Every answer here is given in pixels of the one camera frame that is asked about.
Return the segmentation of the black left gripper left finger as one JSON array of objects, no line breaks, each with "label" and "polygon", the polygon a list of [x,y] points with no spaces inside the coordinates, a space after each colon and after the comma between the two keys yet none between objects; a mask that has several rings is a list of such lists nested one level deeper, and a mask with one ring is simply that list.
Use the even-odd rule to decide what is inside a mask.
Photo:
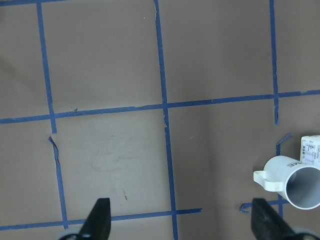
[{"label": "black left gripper left finger", "polygon": [[111,203],[99,198],[79,231],[80,239],[108,239],[111,232]]}]

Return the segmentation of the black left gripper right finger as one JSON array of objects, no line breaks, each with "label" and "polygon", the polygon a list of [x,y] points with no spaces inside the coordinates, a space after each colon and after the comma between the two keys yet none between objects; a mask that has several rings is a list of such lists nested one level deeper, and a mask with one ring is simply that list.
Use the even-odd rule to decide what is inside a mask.
[{"label": "black left gripper right finger", "polygon": [[252,200],[251,230],[256,238],[294,238],[296,235],[264,198]]}]

